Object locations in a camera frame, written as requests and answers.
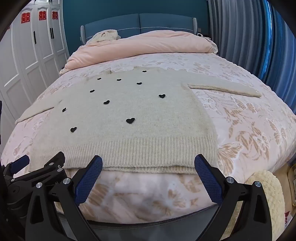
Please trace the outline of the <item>beige heart-pattern knit sweater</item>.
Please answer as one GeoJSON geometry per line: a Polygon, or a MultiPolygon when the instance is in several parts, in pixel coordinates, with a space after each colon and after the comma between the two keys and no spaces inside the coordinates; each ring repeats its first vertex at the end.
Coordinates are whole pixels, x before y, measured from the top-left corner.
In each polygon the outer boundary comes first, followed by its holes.
{"type": "Polygon", "coordinates": [[[33,141],[29,170],[58,152],[66,169],[83,168],[96,155],[106,170],[122,172],[192,174],[198,154],[214,164],[216,128],[194,89],[260,97],[244,84],[185,70],[106,72],[23,113],[22,121],[49,112],[33,141]]]}

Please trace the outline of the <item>floral pink bedspread bed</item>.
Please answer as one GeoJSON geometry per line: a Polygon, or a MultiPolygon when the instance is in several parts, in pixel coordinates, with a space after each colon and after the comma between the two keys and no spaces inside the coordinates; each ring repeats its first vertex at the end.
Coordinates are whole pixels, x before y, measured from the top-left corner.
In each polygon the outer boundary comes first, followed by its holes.
{"type": "MultiPolygon", "coordinates": [[[[134,68],[185,70],[244,84],[260,97],[218,90],[194,89],[217,133],[213,166],[244,182],[254,172],[275,171],[295,153],[295,114],[260,79],[215,54],[148,54],[71,70],[35,101],[106,72],[134,68]]],[[[48,116],[43,111],[17,123],[1,156],[3,163],[30,157],[37,131],[48,116]]],[[[81,210],[86,218],[111,223],[141,223],[182,216],[211,206],[196,172],[139,173],[106,170],[100,174],[81,210]]]]}

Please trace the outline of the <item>white wardrobe with red stickers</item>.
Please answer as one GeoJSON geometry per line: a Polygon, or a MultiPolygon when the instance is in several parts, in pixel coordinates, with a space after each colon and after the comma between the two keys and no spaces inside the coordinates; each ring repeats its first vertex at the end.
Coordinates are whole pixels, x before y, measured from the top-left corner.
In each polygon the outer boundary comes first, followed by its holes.
{"type": "Polygon", "coordinates": [[[15,120],[59,78],[68,57],[62,0],[29,1],[1,40],[1,96],[15,120]]]}

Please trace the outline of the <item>cream garment on duvet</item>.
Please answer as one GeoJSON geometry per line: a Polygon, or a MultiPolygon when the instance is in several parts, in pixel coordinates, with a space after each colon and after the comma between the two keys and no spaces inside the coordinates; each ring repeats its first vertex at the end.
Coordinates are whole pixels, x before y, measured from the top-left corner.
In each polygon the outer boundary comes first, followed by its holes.
{"type": "Polygon", "coordinates": [[[103,41],[111,41],[111,40],[119,40],[121,36],[119,36],[117,30],[103,30],[101,32],[96,33],[93,37],[91,37],[86,44],[98,43],[103,41]]]}

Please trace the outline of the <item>blue padded headboard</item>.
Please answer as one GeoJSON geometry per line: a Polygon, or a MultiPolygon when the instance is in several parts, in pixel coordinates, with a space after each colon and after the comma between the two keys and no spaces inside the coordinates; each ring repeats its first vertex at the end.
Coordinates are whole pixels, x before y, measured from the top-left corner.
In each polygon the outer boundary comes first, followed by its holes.
{"type": "Polygon", "coordinates": [[[82,25],[80,40],[85,44],[96,33],[103,30],[116,30],[122,38],[155,30],[172,30],[192,33],[198,32],[196,18],[189,16],[145,13],[114,16],[82,25]]]}

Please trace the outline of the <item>pink folded duvet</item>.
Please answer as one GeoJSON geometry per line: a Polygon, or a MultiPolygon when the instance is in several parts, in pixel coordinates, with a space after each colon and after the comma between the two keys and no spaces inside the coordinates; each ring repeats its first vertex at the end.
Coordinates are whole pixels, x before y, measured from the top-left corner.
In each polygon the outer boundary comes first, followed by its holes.
{"type": "Polygon", "coordinates": [[[68,71],[117,59],[154,53],[218,53],[207,37],[188,32],[157,30],[119,40],[104,40],[80,46],[67,60],[60,75],[68,71]]]}

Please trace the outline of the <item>blue grey curtain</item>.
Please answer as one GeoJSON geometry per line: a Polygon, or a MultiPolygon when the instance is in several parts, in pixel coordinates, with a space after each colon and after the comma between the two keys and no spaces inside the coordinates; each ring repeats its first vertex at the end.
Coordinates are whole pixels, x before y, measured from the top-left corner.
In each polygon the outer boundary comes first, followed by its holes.
{"type": "Polygon", "coordinates": [[[257,76],[295,111],[295,36],[268,1],[209,1],[219,56],[257,76]]]}

